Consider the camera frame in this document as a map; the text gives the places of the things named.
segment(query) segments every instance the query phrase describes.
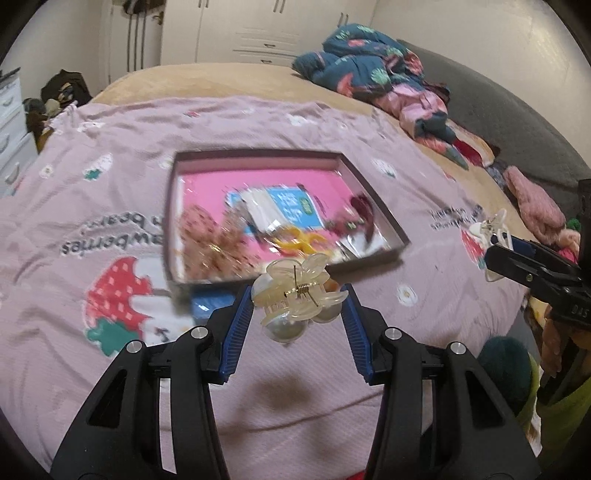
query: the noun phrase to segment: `clothes pile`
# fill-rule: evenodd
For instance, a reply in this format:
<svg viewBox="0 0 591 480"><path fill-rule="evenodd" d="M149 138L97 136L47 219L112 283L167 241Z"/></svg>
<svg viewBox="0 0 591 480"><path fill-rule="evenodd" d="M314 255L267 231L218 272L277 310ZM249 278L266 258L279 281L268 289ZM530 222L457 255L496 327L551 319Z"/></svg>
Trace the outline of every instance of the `clothes pile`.
<svg viewBox="0 0 591 480"><path fill-rule="evenodd" d="M340 27L323 48L297 57L292 68L316 85L390 113L415 141L468 169L453 145L456 134L446 125L443 99L449 91L424 80L423 65L411 50L359 24Z"/></svg>

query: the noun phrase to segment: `beige blanket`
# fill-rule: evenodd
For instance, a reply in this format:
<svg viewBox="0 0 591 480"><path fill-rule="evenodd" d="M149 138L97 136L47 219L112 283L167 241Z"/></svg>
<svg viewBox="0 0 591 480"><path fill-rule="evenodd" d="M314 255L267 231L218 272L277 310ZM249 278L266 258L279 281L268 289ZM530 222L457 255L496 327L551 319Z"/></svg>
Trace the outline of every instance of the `beige blanket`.
<svg viewBox="0 0 591 480"><path fill-rule="evenodd" d="M321 102L333 108L369 115L373 106L344 97L302 79L288 67L249 63L196 63L155 67L131 73L109 85L94 99L96 103L124 105L166 97L228 97L252 95L286 102ZM406 135L398 120L392 126ZM534 239L519 213L505 194L482 168L462 170L434 151L418 146L423 153L453 176L473 200L489 214L507 210L507 226L517 237Z"/></svg>

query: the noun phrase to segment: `dark bag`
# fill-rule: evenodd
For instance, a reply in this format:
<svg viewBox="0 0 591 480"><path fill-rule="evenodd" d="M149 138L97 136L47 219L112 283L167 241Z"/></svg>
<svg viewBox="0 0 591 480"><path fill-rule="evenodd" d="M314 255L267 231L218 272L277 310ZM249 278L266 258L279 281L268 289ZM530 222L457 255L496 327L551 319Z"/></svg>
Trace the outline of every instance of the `dark bag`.
<svg viewBox="0 0 591 480"><path fill-rule="evenodd" d="M78 102L78 106L86 105L92 100L92 95L81 73L62 70L41 89L43 103L50 98L57 100L65 108L74 100Z"/></svg>

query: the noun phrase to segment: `metal spring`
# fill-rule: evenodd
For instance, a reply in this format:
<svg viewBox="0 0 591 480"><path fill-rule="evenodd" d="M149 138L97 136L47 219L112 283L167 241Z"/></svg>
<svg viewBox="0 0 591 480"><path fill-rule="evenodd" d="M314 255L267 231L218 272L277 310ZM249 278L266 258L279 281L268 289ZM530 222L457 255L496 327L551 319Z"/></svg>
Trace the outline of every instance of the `metal spring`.
<svg viewBox="0 0 591 480"><path fill-rule="evenodd" d="M300 298L302 295L306 295L310 291L311 285L309 283L302 283L295 288L297 297Z"/></svg>

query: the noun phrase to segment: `white wardrobe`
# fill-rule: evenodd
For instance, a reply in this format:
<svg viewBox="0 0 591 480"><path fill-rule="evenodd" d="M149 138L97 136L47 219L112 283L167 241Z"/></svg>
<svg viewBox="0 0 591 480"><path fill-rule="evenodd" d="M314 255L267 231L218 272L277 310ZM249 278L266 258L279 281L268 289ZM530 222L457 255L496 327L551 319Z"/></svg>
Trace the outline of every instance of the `white wardrobe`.
<svg viewBox="0 0 591 480"><path fill-rule="evenodd" d="M161 64L290 66L347 23L369 25L377 0L167 0Z"/></svg>

